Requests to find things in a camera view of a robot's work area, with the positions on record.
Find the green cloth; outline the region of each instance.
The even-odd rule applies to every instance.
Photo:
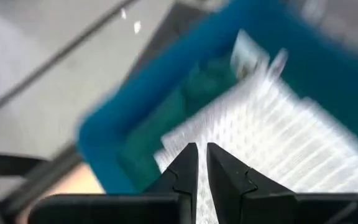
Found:
[[[147,119],[129,133],[118,161],[137,190],[144,190],[160,175],[153,155],[163,148],[161,136],[236,83],[229,57],[212,60],[203,68],[197,66]]]

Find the gray floor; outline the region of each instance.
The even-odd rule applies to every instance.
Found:
[[[0,0],[0,97],[117,3]],[[74,140],[86,112],[114,93],[172,4],[145,0],[122,9],[0,108],[0,152],[50,159]],[[0,180],[0,197],[20,181]]]

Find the white textured object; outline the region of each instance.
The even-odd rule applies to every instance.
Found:
[[[197,223],[218,223],[206,144],[215,142],[295,192],[358,192],[358,139],[280,79],[246,78],[162,138],[160,170],[189,143],[199,153]]]

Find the white label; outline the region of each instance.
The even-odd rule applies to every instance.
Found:
[[[231,55],[231,68],[239,80],[254,73],[260,66],[269,63],[268,53],[260,47],[244,30],[240,30]]]

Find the blue bin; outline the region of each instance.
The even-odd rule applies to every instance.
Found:
[[[78,147],[106,193],[135,192],[116,161],[125,137],[197,62],[232,50],[244,29],[270,55],[289,52],[283,79],[358,136],[358,56],[308,27],[278,0],[235,0],[170,46],[82,124]]]

